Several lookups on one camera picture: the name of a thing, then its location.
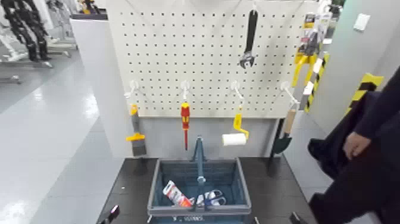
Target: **adjustable wrench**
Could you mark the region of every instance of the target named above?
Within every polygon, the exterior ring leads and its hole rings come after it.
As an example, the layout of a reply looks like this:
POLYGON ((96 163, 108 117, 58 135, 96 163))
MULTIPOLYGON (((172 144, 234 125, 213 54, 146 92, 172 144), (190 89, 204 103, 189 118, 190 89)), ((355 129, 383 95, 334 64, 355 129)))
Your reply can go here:
POLYGON ((253 48, 255 28, 257 26, 257 18, 258 18, 258 12, 255 10, 251 10, 249 13, 249 25, 247 28, 246 49, 242 59, 239 62, 240 66, 242 66, 242 68, 244 69, 246 69, 246 62, 250 63, 250 67, 252 67, 254 64, 254 57, 253 55, 251 55, 251 50, 253 48))

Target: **basket handle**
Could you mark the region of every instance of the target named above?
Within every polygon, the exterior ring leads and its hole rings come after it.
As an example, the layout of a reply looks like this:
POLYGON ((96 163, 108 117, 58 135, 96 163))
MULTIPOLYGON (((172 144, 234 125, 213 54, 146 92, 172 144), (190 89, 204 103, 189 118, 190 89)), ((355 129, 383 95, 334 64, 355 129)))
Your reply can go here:
MULTIPOLYGON (((197 182, 199 183, 199 188, 198 188, 198 195, 203 195, 203 198, 205 198, 204 194, 204 183, 207 181, 204 178, 204 171, 203 171, 203 162, 205 161, 204 157, 204 148, 203 148, 203 138, 201 136, 197 136, 196 140, 196 146, 195 146, 195 153, 193 155, 193 158, 191 162, 194 162, 197 157, 197 182)), ((195 198, 195 203, 192 206, 192 209, 190 211, 195 211, 197 208, 197 199, 198 197, 195 198)), ((204 204, 204 211, 209 211, 210 209, 206 204, 204 204)))

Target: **blue plastic basket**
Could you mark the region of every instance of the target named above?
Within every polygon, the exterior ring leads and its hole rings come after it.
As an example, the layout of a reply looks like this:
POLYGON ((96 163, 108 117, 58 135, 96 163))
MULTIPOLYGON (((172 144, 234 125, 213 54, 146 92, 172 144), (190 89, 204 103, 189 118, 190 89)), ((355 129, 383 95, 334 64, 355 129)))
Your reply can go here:
POLYGON ((239 159, 208 160, 200 164, 202 175, 207 180, 202 188, 199 188, 198 182, 198 161, 157 161, 148 202, 148 214, 153 216, 152 223, 247 223, 251 201, 239 159), (188 198, 197 198, 199 189, 203 190, 201 194, 219 189, 227 203, 223 206, 208 206, 207 209, 196 208, 194 211, 192 208, 173 206, 163 194, 169 180, 188 198))

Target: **black table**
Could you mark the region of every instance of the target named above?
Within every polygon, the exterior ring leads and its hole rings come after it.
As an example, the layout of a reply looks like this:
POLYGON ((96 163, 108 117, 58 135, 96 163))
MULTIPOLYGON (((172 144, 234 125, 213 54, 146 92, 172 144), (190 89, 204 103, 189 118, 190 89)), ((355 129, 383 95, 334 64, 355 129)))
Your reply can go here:
MULTIPOLYGON (((104 205, 102 220, 114 205, 121 213, 112 224, 146 223, 148 195, 156 159, 125 159, 104 205)), ((295 211, 309 224, 316 224, 307 201, 284 157, 240 158, 252 203, 260 224, 290 224, 295 211)))

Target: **light switch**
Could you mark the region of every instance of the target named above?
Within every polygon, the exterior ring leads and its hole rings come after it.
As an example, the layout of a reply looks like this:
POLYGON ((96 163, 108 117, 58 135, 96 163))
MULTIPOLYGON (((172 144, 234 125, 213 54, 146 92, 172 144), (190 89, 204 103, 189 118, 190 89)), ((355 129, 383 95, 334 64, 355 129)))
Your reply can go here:
POLYGON ((357 20, 355 21, 354 29, 359 31, 364 31, 370 17, 371 17, 370 15, 365 15, 363 13, 360 13, 357 17, 357 20))

